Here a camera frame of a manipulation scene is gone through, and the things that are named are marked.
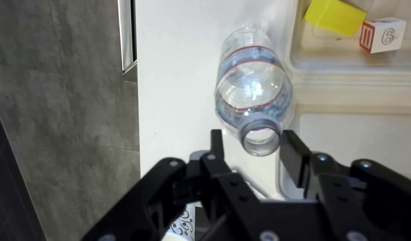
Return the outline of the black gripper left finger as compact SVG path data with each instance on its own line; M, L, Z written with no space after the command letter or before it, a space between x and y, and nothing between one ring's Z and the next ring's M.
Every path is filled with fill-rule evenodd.
M219 128L210 129L210 148L199 157L203 175L199 200L206 208L230 210L239 196L241 175L225 161L223 137Z

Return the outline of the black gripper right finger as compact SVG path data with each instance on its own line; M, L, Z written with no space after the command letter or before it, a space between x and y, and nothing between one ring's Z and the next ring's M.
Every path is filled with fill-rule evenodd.
M284 129L280 147L280 190L289 199L325 199L330 187L328 175L334 159L312 151L293 129Z

